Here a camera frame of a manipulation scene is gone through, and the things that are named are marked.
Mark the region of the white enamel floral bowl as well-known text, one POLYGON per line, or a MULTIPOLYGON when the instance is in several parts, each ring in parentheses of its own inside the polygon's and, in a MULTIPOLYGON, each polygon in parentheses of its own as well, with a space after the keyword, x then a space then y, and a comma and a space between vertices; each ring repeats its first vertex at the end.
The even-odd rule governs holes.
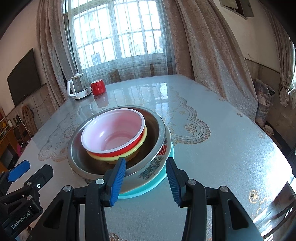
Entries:
MULTIPOLYGON (((171 153, 171 136, 165 133, 165 140, 159 153, 151 159, 143 168, 138 165, 144 162, 144 158, 153 149, 158 139, 158 130, 147 127, 147 137, 138 149, 138 153, 126 162, 126 173, 120 190, 120 199, 139 196, 157 186, 166 176, 165 160, 171 153)), ((104 162, 92 158, 84 149, 77 153, 77 164, 84 170, 84 178, 96 180, 115 166, 115 162, 104 162)))

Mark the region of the teal plastic plate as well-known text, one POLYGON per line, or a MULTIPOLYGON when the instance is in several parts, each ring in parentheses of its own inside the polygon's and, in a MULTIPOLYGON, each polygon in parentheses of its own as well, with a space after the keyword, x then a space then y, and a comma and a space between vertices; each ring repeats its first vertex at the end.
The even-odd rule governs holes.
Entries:
POLYGON ((118 198, 130 199, 141 196, 158 186, 167 175, 165 164, 168 157, 174 157, 171 142, 163 145, 159 154, 146 167, 124 178, 118 198))

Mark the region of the yellow plastic bowl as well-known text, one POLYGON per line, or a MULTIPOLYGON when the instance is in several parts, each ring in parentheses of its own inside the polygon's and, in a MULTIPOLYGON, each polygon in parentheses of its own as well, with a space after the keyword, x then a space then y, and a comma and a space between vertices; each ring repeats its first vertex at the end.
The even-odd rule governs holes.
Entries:
POLYGON ((140 136, 130 145, 119 151, 107 153, 107 154, 95 154, 91 151, 86 150, 87 154, 95 160, 107 162, 114 165, 120 157, 126 158, 126 161, 131 160, 140 150, 142 144, 147 137, 147 127, 144 126, 144 130, 140 136))

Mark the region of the stainless steel basin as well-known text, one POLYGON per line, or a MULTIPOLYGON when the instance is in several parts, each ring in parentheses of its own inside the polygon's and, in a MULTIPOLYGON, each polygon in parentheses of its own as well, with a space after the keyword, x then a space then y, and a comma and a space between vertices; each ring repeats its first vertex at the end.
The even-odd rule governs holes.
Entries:
MULTIPOLYGON (((139 152, 131 160, 126 162, 126 176, 135 174, 146 167, 156 157, 161 150, 165 137, 166 127, 163 119, 155 111, 136 105, 125 105, 110 108, 110 110, 120 108, 131 108, 139 111, 145 119, 147 127, 147 137, 139 148, 139 152)), ((72 135, 67 147, 67 159, 71 169, 79 176, 94 180, 102 177, 107 170, 115 165, 96 160, 87 154, 81 144, 81 135, 86 125, 88 125, 97 116, 107 112, 108 109, 100 111, 94 116, 83 122, 72 135)))

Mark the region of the red plastic bowl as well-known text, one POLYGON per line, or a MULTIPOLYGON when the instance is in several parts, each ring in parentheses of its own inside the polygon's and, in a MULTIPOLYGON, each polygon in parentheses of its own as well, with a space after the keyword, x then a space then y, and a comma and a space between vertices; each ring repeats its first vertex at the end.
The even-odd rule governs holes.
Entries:
POLYGON ((117 108, 93 118, 81 134, 84 149, 98 157, 123 154, 144 135, 145 119, 131 108, 117 108))

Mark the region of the dark wooden side cabinet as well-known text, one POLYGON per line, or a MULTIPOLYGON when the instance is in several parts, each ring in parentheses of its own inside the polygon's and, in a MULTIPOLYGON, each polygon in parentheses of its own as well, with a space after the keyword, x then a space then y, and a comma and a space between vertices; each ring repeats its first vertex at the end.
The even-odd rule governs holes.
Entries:
POLYGON ((14 168, 22 154, 22 149, 31 139, 18 116, 16 122, 16 125, 10 123, 1 108, 1 172, 14 168))

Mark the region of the wooden chair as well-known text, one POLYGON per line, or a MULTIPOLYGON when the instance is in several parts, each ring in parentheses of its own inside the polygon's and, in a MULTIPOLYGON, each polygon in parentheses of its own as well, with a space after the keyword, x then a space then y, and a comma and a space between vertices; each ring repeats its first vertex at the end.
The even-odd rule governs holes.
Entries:
POLYGON ((34 113, 28 105, 24 105, 22 107, 22 115, 27 130, 32 136, 34 136, 37 133, 38 129, 34 120, 34 113))

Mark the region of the white electric kettle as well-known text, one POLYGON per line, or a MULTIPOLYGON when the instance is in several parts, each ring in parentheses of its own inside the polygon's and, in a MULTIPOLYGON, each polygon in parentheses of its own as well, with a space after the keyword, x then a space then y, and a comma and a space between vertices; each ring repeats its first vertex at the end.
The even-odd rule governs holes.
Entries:
POLYGON ((67 94, 69 97, 79 100, 92 93, 85 73, 76 73, 67 81, 67 94))

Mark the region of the red ceramic mug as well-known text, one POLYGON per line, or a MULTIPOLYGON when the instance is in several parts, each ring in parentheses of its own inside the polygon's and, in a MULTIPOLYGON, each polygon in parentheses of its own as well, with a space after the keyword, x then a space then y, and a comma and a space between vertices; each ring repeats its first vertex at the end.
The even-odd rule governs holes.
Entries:
POLYGON ((91 91, 94 96, 99 96, 106 92, 106 87, 102 79, 91 82, 91 91))

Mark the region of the beige curtain left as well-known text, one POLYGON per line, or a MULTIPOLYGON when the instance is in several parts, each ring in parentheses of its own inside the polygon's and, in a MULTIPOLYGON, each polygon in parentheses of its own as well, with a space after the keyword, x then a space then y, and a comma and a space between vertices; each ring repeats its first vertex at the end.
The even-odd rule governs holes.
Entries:
POLYGON ((58 109, 69 96, 66 82, 77 73, 63 14, 64 1, 40 1, 37 41, 51 102, 58 109))

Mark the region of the beige curtain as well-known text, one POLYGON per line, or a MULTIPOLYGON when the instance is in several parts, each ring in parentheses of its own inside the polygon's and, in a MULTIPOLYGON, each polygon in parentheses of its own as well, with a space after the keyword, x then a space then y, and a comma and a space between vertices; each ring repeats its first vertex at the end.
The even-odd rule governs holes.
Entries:
POLYGON ((58 109, 69 96, 66 82, 77 73, 63 14, 64 1, 40 1, 37 41, 51 102, 58 109))
POLYGON ((195 80, 252 121, 258 100, 247 63, 213 1, 164 1, 178 74, 195 80))

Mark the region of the patterned cushion bag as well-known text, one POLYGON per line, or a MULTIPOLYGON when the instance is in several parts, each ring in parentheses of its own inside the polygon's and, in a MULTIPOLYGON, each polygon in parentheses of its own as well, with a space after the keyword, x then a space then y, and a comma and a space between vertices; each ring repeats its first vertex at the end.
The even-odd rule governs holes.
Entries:
POLYGON ((258 99, 258 107, 255 122, 263 128, 268 117, 268 113, 273 105, 275 91, 269 85, 259 79, 254 79, 254 88, 258 99))

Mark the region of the beige curtain right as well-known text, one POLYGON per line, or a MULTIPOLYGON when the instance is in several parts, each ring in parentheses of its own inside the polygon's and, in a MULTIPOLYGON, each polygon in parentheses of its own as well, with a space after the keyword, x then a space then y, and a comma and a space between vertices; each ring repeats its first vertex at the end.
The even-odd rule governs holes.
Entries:
POLYGON ((195 80, 252 121, 258 100, 247 63, 213 1, 164 1, 178 74, 195 80))

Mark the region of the white sheer window curtain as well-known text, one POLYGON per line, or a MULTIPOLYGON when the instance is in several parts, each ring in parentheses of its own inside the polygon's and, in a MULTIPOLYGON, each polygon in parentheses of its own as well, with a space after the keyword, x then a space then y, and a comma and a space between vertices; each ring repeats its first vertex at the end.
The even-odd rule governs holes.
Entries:
POLYGON ((74 63, 105 84, 176 73, 163 1, 63 1, 74 63))

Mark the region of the black wall television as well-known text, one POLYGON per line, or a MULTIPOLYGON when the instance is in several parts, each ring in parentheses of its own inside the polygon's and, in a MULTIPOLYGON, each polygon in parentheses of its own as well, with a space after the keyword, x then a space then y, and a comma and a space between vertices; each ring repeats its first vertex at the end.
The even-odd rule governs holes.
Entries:
POLYGON ((41 80, 36 68, 34 49, 31 48, 7 77, 9 90, 15 106, 38 90, 41 80))

